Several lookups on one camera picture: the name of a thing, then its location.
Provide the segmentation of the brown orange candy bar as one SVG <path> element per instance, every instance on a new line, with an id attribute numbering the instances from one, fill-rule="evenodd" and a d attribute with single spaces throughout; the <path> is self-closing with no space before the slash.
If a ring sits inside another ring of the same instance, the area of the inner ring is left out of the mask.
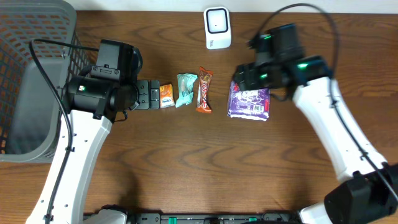
<path id="1" fill-rule="evenodd" d="M 198 98 L 196 110 L 200 113 L 212 113 L 212 110 L 208 104 L 207 94 L 209 85 L 213 77 L 213 72 L 200 67 L 199 72 L 199 85 L 198 85 Z"/>

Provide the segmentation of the orange small snack packet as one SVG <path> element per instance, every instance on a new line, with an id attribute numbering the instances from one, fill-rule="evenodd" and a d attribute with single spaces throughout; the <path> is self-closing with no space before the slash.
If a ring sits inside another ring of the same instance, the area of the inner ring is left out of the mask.
<path id="1" fill-rule="evenodd" d="M 172 84 L 160 86 L 160 107 L 168 108 L 175 105 Z"/>

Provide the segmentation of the red purple snack bag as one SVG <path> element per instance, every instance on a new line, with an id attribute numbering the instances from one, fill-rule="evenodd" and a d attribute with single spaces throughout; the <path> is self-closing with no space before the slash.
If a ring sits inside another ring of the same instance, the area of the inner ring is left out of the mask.
<path id="1" fill-rule="evenodd" d="M 228 95 L 227 115 L 230 118 L 267 121 L 270 95 L 268 89 L 241 91 L 232 81 Z"/>

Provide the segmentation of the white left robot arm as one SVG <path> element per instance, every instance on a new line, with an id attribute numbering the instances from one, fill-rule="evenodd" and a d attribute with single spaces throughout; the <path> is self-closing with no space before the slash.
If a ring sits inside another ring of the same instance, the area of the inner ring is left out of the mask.
<path id="1" fill-rule="evenodd" d="M 87 191 L 98 154 L 119 112 L 158 109 L 159 86 L 143 87 L 137 76 L 143 59 L 137 47 L 103 39 L 98 58 L 59 93 L 40 64 L 34 48 L 30 54 L 53 93 L 62 116 L 60 139 L 43 191 L 27 223 L 130 223 L 129 212 L 105 205 L 85 216 Z"/>

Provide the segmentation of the teal snack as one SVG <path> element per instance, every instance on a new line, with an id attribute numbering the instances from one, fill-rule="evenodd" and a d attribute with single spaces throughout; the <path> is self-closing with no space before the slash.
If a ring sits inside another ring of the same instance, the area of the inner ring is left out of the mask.
<path id="1" fill-rule="evenodd" d="M 177 75 L 178 81 L 178 99 L 175 102 L 175 107 L 182 105 L 189 105 L 193 101 L 193 86 L 197 79 L 197 75 L 191 73 L 184 73 Z"/>

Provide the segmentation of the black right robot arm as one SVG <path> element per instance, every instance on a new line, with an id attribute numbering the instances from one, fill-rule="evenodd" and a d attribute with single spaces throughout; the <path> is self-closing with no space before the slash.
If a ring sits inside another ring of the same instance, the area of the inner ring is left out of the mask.
<path id="1" fill-rule="evenodd" d="M 370 223 L 397 211 L 397 166 L 376 151 L 347 108 L 333 72 L 319 55 L 306 56 L 295 25 L 257 34 L 253 63 L 233 80 L 242 91 L 285 88 L 325 148 L 339 186 L 301 209 L 302 223 Z"/>

